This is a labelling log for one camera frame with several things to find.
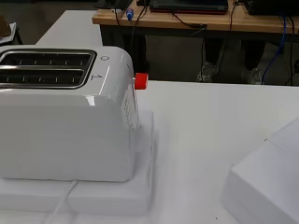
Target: black laptop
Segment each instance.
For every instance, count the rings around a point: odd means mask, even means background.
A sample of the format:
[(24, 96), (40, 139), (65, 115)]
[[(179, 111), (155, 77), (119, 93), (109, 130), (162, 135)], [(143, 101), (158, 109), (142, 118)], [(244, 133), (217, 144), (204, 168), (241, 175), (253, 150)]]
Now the black laptop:
[(151, 0), (149, 9), (154, 12), (225, 14), (227, 0)]

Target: white cable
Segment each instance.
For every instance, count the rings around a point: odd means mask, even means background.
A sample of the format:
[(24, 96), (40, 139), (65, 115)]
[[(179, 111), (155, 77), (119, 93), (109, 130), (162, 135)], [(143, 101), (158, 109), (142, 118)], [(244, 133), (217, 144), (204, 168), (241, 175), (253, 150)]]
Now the white cable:
[(57, 203), (56, 207), (54, 208), (52, 214), (47, 218), (45, 224), (51, 224), (52, 221), (55, 219), (55, 217), (57, 216), (59, 210), (61, 209), (61, 207), (63, 206), (67, 196), (70, 194), (70, 192), (74, 189), (74, 187), (76, 186), (76, 184), (78, 183), (77, 180), (73, 180), (67, 190), (65, 191), (65, 193), (62, 195), (61, 200)]

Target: white cardboard box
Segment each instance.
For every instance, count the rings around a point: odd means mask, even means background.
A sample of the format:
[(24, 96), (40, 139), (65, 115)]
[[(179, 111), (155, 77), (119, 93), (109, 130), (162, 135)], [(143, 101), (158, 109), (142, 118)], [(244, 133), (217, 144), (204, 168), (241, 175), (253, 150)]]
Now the white cardboard box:
[[(62, 213), (103, 216), (140, 216), (151, 201), (154, 166), (153, 114), (141, 111), (136, 143), (134, 178), (126, 182), (79, 181), (65, 200)], [(69, 181), (0, 178), (0, 209), (50, 212), (60, 201)]]
[(299, 223), (299, 119), (232, 167), (221, 200), (240, 224)]

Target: blue cable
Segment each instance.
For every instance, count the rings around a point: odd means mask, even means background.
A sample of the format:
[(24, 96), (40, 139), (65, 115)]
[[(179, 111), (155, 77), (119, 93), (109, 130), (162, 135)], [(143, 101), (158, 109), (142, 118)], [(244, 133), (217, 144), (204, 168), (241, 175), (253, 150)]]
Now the blue cable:
[(286, 22), (286, 17), (285, 16), (282, 16), (282, 17), (283, 17), (283, 35), (282, 35), (281, 40), (280, 40), (278, 51), (276, 52), (276, 54), (274, 55), (274, 57), (272, 58), (272, 60), (270, 61), (270, 63), (268, 64), (267, 68), (265, 69), (265, 71), (263, 73), (262, 85), (263, 85), (265, 75), (267, 74), (267, 72), (268, 72), (269, 68), (271, 67), (272, 63), (277, 59), (278, 55), (280, 54), (281, 49), (284, 46), (284, 39), (285, 39), (285, 34), (286, 34), (286, 29), (287, 29), (287, 22)]

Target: toaster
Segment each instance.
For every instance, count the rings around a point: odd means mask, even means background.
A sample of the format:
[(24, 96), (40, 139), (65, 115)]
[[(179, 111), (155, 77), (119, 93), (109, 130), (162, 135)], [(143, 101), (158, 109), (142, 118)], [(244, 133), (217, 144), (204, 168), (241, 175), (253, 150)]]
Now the toaster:
[(131, 179), (138, 110), (129, 54), (0, 48), (0, 124), (0, 177)]

